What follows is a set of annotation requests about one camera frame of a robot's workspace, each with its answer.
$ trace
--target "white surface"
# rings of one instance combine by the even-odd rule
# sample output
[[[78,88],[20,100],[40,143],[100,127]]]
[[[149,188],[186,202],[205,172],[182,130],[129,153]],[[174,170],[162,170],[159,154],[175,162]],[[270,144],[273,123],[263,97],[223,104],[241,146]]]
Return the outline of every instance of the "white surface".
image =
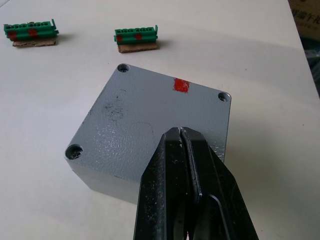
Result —
[[[57,46],[17,49],[0,35],[0,239],[133,238],[136,206],[91,191],[64,160],[120,63],[229,92],[225,163],[259,239],[319,238],[320,101],[287,0],[10,0],[0,8],[1,24],[51,18]],[[114,29],[155,24],[161,50],[117,52]]]

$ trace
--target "green terminal block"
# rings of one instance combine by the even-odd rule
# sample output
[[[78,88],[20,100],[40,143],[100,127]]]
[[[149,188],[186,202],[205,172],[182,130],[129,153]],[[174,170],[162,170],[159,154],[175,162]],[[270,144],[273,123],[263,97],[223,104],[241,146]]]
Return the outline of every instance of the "green terminal block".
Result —
[[[118,45],[138,44],[138,43],[152,43],[158,38],[158,26],[116,29],[114,41]]]
[[[28,22],[14,25],[5,24],[3,29],[6,37],[13,42],[54,38],[59,33],[53,19],[52,25],[50,21]]]

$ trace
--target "metal enclosure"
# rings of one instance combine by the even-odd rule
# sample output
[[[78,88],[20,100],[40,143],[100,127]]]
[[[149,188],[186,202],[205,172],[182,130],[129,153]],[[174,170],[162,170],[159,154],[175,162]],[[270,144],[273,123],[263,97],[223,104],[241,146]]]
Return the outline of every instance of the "metal enclosure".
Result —
[[[224,161],[230,106],[226,92],[120,64],[65,158],[91,189],[137,203],[141,176],[172,127],[202,133]]]

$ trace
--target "cardboard piece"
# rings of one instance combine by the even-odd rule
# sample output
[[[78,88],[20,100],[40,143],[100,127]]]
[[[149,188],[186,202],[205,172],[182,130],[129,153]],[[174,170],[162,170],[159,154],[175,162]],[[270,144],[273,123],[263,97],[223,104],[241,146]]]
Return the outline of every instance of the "cardboard piece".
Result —
[[[44,47],[55,45],[57,41],[56,37],[35,39],[31,41],[14,41],[12,46],[14,47]]]
[[[158,49],[157,42],[118,45],[118,51],[122,54],[156,49]]]
[[[289,0],[300,37],[320,41],[320,1]]]

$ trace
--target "red paint mark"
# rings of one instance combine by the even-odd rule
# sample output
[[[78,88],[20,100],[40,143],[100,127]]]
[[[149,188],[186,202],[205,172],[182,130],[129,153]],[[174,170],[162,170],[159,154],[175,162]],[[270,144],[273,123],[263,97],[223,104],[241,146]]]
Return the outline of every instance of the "red paint mark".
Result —
[[[189,82],[179,79],[179,78],[175,78],[174,79],[174,90],[178,91],[178,92],[182,92],[182,93],[187,93],[189,91]]]
[[[135,37],[135,40],[142,40],[142,35],[141,35],[141,33],[135,34],[134,37]]]
[[[8,38],[11,41],[17,41],[17,32],[16,31],[8,31]]]
[[[121,35],[116,36],[116,41],[117,42],[122,42],[123,41],[123,37]]]
[[[35,28],[28,29],[28,35],[34,39],[38,37],[37,30]]]

